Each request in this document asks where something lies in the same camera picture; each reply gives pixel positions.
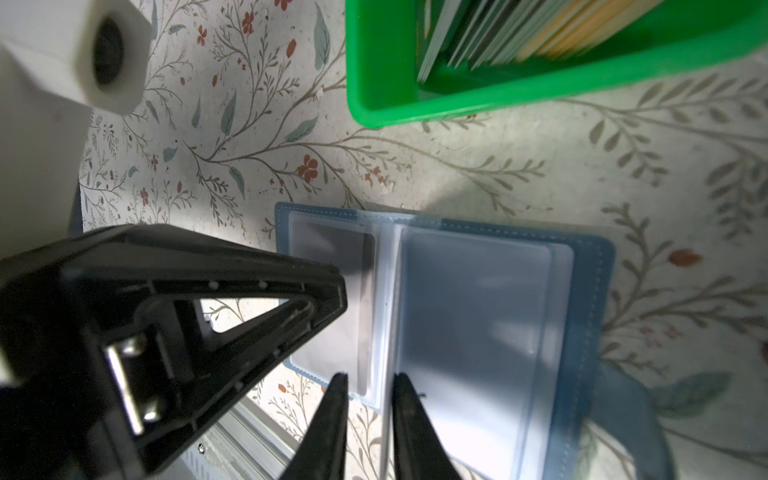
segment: red flower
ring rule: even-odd
[[[293,0],[275,0],[275,6],[277,7],[280,5],[280,8],[283,9],[283,12],[286,11],[286,8],[288,8],[288,4],[291,3]]]
[[[291,40],[286,49],[286,55],[290,58],[293,55],[293,51],[296,50],[296,40]]]
[[[313,178],[317,178],[317,160],[304,155],[304,165],[299,167],[299,177],[304,177],[304,181],[309,183]]]
[[[700,263],[701,260],[704,260],[704,257],[699,255],[698,253],[695,253],[690,248],[683,248],[682,250],[675,250],[674,252],[670,253],[669,261],[674,266],[693,266],[697,263]]]
[[[200,32],[200,34],[197,36],[197,44],[205,46],[205,38],[208,36],[208,29],[203,29],[203,26],[200,25],[197,27],[197,31]]]
[[[243,33],[253,33],[253,12],[245,12],[245,19],[243,20]]]

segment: tablecloth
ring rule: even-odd
[[[153,28],[144,97],[92,114],[86,229],[172,223],[273,250],[273,207],[289,201],[603,234],[617,266],[599,354],[650,389],[680,478],[768,475],[765,51],[370,130],[346,106],[343,2],[137,4]],[[279,367],[248,398],[300,440],[322,393]],[[380,425],[350,405],[347,478],[378,478]],[[587,422],[575,476],[634,466]]]

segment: green plastic bin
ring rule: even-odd
[[[768,41],[768,0],[666,0],[586,55],[458,69],[416,84],[415,0],[347,0],[347,102],[366,127],[549,100],[702,68]]]

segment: blue strap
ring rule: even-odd
[[[648,391],[637,380],[600,362],[590,418],[634,457],[637,480],[673,480],[672,455]]]

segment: stack of cards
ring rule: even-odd
[[[501,65],[587,51],[663,0],[419,0],[419,83],[448,65]]]

